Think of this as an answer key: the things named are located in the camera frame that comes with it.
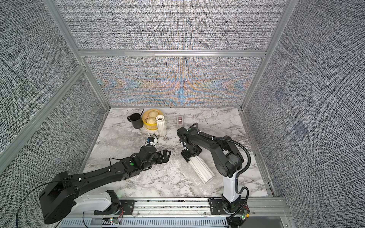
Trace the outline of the tall white ribbed vase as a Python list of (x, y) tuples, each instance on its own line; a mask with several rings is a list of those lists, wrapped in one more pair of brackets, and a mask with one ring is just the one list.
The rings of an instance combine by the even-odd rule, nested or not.
[(213, 171), (201, 157), (191, 157), (189, 158), (188, 163), (191, 165), (203, 184), (207, 184), (215, 177)]

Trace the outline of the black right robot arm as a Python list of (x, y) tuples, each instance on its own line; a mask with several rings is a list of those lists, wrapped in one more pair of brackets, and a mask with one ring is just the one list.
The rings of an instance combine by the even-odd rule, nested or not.
[(185, 161), (190, 164), (203, 183), (214, 177), (213, 171), (200, 158), (202, 148), (210, 151), (216, 170), (223, 177), (222, 207), (232, 214), (244, 204), (241, 194), (244, 188), (238, 189), (238, 178), (251, 165), (251, 155), (241, 143), (229, 136), (216, 137), (206, 134), (197, 128), (197, 123), (186, 129), (177, 130), (177, 136), (184, 147), (181, 152)]

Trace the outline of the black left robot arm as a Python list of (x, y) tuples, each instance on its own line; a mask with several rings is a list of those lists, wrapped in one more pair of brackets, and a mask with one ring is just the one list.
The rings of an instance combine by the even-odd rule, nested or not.
[(169, 162), (171, 151), (157, 151), (152, 145), (145, 145), (138, 153), (119, 162), (89, 173), (69, 175), (57, 174), (40, 193), (39, 200), (45, 224), (52, 224), (65, 218), (76, 208), (76, 199), (81, 195), (106, 184), (127, 180), (151, 169), (155, 164)]

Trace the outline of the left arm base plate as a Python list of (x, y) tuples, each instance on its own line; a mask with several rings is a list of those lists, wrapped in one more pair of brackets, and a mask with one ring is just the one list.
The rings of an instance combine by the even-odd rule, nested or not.
[(118, 203), (112, 202), (112, 204), (104, 211), (94, 211), (94, 215), (132, 215), (135, 207), (135, 200), (122, 199)]

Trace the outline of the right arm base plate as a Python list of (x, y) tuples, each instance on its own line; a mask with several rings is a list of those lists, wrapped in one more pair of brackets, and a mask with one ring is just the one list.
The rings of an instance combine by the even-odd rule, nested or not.
[(244, 199), (238, 198), (234, 202), (228, 202), (223, 198), (209, 198), (208, 203), (212, 215), (249, 214), (250, 209)]

